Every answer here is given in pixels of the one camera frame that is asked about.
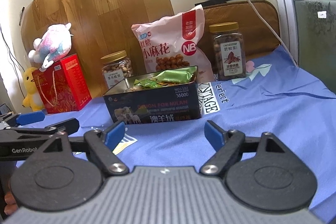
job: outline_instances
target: red circle logo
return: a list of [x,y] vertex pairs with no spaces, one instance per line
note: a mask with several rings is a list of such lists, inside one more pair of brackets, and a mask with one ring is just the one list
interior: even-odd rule
[[183,43],[181,50],[185,55],[193,55],[196,52],[196,44],[192,41],[186,41]]

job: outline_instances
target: rope handle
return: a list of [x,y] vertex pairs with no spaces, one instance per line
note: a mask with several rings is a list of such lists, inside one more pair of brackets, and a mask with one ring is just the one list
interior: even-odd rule
[[41,91],[41,93],[42,93],[44,99],[47,101],[47,103],[48,103],[49,105],[51,105],[52,107],[55,107],[55,106],[57,105],[57,92],[56,92],[56,86],[55,86],[55,71],[53,70],[53,72],[52,72],[52,81],[53,81],[53,85],[54,85],[55,99],[56,99],[56,103],[55,103],[54,105],[53,105],[51,102],[49,102],[49,100],[45,97],[45,95],[44,95],[44,93],[43,93],[43,91],[42,91],[42,89],[41,89],[40,78],[39,78],[39,75],[38,75],[38,74],[37,74],[37,81],[38,81],[38,83],[39,83],[39,88],[40,88],[40,91]]

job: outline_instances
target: white cable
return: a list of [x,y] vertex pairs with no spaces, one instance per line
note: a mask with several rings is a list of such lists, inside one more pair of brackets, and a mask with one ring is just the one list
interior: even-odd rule
[[263,19],[263,17],[259,14],[259,12],[257,11],[257,9],[255,8],[255,6],[253,5],[253,3],[250,0],[247,0],[247,2],[249,3],[249,5],[252,7],[253,11],[255,11],[255,13],[257,14],[257,16],[261,19],[261,21],[263,23],[265,23],[265,25],[271,30],[271,32],[275,35],[275,37],[280,41],[281,45],[285,48],[285,50],[288,52],[291,60],[293,61],[294,65],[297,67],[298,65],[296,64],[293,56],[291,55],[290,51],[288,50],[287,46],[285,45],[285,43],[281,40],[281,38],[278,36],[278,34],[275,32],[275,30],[272,29],[272,27],[266,22],[266,20]]

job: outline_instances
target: red box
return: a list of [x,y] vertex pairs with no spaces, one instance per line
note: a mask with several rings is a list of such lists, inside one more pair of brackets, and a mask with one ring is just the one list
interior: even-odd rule
[[33,78],[49,114],[81,110],[92,99],[76,54],[55,62],[45,72],[33,71]]

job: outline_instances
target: black round joint cover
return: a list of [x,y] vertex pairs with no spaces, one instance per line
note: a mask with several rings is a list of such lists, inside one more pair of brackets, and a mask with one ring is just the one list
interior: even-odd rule
[[30,161],[10,180],[18,205],[44,212],[76,207],[97,193],[101,184],[100,170],[72,155]]
[[264,212],[308,207],[317,188],[314,174],[294,154],[258,154],[233,165],[226,185],[246,205]]

